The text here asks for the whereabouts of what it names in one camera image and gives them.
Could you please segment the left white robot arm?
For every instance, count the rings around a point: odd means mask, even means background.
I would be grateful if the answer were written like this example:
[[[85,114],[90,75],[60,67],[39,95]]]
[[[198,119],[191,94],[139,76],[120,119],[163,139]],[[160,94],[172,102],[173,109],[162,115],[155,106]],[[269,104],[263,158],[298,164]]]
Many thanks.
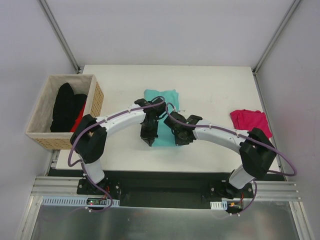
[[[165,106],[163,96],[157,96],[151,101],[140,98],[127,110],[110,116],[83,116],[70,138],[68,166],[80,163],[84,176],[89,181],[89,190],[96,195],[102,194],[106,183],[100,158],[107,138],[132,125],[141,125],[140,138],[151,147],[158,138],[159,120],[163,118]]]

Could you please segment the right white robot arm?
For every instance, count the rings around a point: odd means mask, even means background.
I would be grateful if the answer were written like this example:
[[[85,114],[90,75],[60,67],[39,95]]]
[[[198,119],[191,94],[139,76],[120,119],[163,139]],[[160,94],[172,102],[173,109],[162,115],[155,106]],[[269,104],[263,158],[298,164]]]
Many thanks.
[[[256,127],[250,131],[224,128],[200,116],[190,115],[185,118],[174,111],[166,117],[164,124],[174,135],[177,146],[200,140],[220,145],[240,155],[241,165],[231,172],[225,182],[214,187],[218,195],[227,199],[241,194],[250,181],[263,178],[277,155],[268,137]]]

